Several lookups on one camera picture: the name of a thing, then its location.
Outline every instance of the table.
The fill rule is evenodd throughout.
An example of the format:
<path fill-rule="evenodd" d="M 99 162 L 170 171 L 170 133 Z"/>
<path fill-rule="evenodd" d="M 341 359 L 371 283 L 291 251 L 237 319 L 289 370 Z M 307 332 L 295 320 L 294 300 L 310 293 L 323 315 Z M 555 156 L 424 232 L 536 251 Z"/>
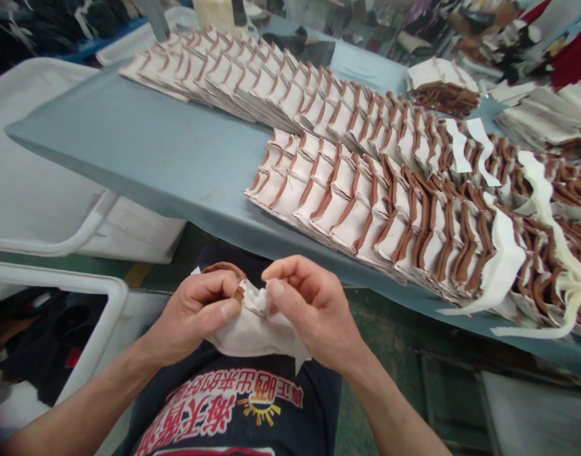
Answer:
<path fill-rule="evenodd" d="M 270 30 L 286 34 L 295 24 L 272 18 Z M 393 301 L 473 333 L 510 325 L 488 313 L 448 317 L 438 296 L 394 282 L 342 253 L 301 234 L 253 205 L 243 194 L 265 156 L 272 129 L 198 104 L 183 104 L 119 77 L 110 65 L 6 133 L 38 155 L 76 171 L 167 217 L 186 219 L 242 249 L 276 259 L 305 255 L 349 284 L 372 288 Z M 406 90 L 406 67 L 338 42 L 334 73 L 378 91 Z M 473 117 L 496 130 L 501 105 L 486 99 Z M 581 377 L 581 341 L 503 338 L 557 362 Z"/>

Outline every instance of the plastic container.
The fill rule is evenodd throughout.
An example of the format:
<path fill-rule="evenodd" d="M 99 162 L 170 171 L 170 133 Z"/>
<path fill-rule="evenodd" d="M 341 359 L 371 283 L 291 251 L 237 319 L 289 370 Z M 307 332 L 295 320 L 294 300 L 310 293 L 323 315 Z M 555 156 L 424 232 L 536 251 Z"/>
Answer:
<path fill-rule="evenodd" d="M 169 263 L 186 221 L 161 217 L 4 133 L 11 122 L 97 72 L 34 58 L 0 77 L 0 250 Z"/>
<path fill-rule="evenodd" d="M 108 295 L 101 318 L 56 403 L 79 390 L 138 339 L 158 318 L 169 298 L 130 291 L 123 281 L 113 277 L 0 263 L 0 300 L 27 286 Z M 33 386 L 27 382 L 14 385 L 10 397 L 0 404 L 0 435 L 10 435 L 47 410 L 49 407 L 37 400 Z M 120 417 L 97 455 L 113 454 L 128 431 L 131 413 L 132 406 Z"/>
<path fill-rule="evenodd" d="M 186 29 L 199 27 L 196 12 L 191 8 L 175 6 L 168 9 L 164 15 L 169 27 L 176 25 Z M 105 67 L 114 62 L 132 57 L 136 51 L 148 49 L 155 40 L 156 36 L 153 34 L 153 29 L 147 23 L 106 48 L 101 49 L 96 53 L 96 59 Z"/>

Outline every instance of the forearm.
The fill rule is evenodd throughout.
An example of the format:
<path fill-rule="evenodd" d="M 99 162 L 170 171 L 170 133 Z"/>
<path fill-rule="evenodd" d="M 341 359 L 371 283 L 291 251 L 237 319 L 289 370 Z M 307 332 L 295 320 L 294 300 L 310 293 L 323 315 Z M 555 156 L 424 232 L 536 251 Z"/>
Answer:
<path fill-rule="evenodd" d="M 158 371 L 139 343 L 74 395 L 15 433 L 6 456 L 94 455 L 118 418 Z"/>
<path fill-rule="evenodd" d="M 358 397 L 382 456 L 450 456 L 449 450 L 365 345 L 364 356 L 344 373 Z"/>

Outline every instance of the white strip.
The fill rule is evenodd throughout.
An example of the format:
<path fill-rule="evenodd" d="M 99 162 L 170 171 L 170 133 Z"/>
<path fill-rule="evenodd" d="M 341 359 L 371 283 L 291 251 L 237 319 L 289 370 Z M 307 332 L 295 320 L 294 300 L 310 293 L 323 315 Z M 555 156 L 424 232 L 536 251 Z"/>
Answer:
<path fill-rule="evenodd" d="M 480 154 L 480 158 L 478 159 L 478 172 L 485 178 L 485 182 L 489 187 L 499 187 L 501 186 L 501 182 L 497 177 L 491 175 L 489 171 L 485 168 L 485 162 L 493 153 L 493 143 L 489 140 L 487 136 L 487 132 L 485 131 L 484 125 L 479 118 L 470 119 L 466 122 L 468 126 L 468 131 L 472 135 L 476 141 L 483 145 L 484 150 L 482 154 Z"/>
<path fill-rule="evenodd" d="M 475 312 L 488 310 L 501 304 L 512 288 L 518 271 L 525 261 L 527 254 L 514 239 L 514 225 L 512 219 L 500 211 L 494 204 L 495 197 L 483 193 L 483 199 L 495 214 L 493 221 L 492 240 L 497 253 L 491 258 L 482 270 L 482 295 L 463 308 L 440 309 L 443 315 L 470 315 Z"/>
<path fill-rule="evenodd" d="M 555 254 L 566 271 L 556 279 L 556 292 L 565 292 L 565 323 L 559 328 L 527 329 L 516 327 L 497 327 L 491 329 L 496 336 L 515 336 L 533 339 L 560 339 L 569 334 L 577 321 L 577 311 L 581 306 L 581 263 L 575 258 L 565 240 L 562 228 L 554 221 L 550 200 L 553 194 L 552 184 L 546 180 L 545 168 L 531 152 L 520 151 L 518 161 L 523 166 L 523 173 L 533 187 L 532 199 L 537 207 L 537 218 L 551 226 Z"/>
<path fill-rule="evenodd" d="M 468 138 L 458 130 L 455 119 L 446 118 L 444 123 L 448 133 L 453 137 L 453 156 L 455 157 L 457 172 L 472 172 L 472 166 L 465 156 Z"/>

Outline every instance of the cream fabric strip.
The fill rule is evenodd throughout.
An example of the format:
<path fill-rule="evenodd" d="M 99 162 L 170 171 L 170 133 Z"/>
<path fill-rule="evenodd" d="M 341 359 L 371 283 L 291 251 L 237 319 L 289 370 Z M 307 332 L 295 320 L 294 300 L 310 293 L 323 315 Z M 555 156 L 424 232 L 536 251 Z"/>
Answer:
<path fill-rule="evenodd" d="M 553 187 L 546 180 L 546 169 L 532 152 L 520 151 L 518 161 L 523 166 L 525 178 L 533 187 L 531 199 L 537 208 L 535 216 L 540 222 L 552 227 L 554 242 L 556 243 L 555 254 L 558 261 L 564 266 L 566 271 L 559 274 L 556 279 L 556 292 L 562 296 L 565 292 L 565 323 L 559 328 L 527 329 L 515 327 L 493 328 L 496 336 L 528 337 L 533 339 L 560 339 L 567 336 L 577 322 L 577 311 L 581 306 L 581 263 L 573 256 L 563 230 L 553 218 L 550 200 L 553 194 Z"/>
<path fill-rule="evenodd" d="M 483 199 L 487 206 L 496 212 L 492 240 L 497 252 L 483 268 L 482 296 L 463 308 L 440 309 L 438 312 L 443 315 L 470 315 L 501 304 L 512 288 L 516 275 L 527 257 L 525 250 L 517 245 L 514 239 L 512 219 L 493 204 L 495 201 L 493 195 L 485 192 Z"/>

